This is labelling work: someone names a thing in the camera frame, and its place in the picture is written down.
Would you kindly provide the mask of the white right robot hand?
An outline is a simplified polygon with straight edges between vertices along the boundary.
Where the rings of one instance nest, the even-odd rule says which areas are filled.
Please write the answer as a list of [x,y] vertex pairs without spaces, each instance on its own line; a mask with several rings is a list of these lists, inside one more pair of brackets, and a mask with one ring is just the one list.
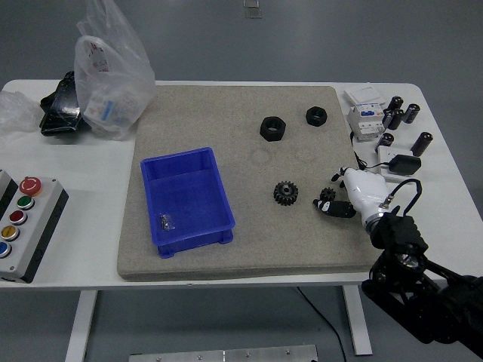
[[350,167],[342,168],[337,175],[343,177],[348,201],[336,201],[335,191],[325,188],[320,198],[312,203],[322,213],[332,217],[352,218],[360,213],[361,224],[369,233],[388,208],[385,203],[389,189],[385,179],[379,174]]

